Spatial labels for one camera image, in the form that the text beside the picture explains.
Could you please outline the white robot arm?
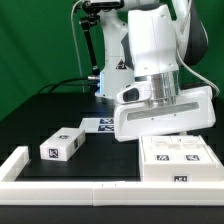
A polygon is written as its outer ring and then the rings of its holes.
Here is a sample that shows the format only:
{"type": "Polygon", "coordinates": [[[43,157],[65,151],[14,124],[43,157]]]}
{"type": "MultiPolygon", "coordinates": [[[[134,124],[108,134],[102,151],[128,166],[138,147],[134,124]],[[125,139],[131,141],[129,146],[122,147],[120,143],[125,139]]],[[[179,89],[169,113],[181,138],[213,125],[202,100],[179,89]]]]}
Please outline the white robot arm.
{"type": "Polygon", "coordinates": [[[192,0],[90,0],[105,41],[105,67],[96,96],[115,104],[119,141],[214,125],[213,86],[179,87],[179,68],[201,60],[206,32],[192,0]]]}

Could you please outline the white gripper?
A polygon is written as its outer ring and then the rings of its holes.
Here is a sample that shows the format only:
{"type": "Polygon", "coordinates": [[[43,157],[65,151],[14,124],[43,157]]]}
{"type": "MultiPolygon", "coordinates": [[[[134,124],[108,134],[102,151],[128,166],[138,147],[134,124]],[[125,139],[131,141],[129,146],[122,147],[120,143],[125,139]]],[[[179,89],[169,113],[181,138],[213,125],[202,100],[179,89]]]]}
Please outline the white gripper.
{"type": "Polygon", "coordinates": [[[120,142],[208,128],[215,122],[210,86],[183,90],[173,105],[152,108],[143,101],[117,105],[114,111],[114,133],[120,142]]]}

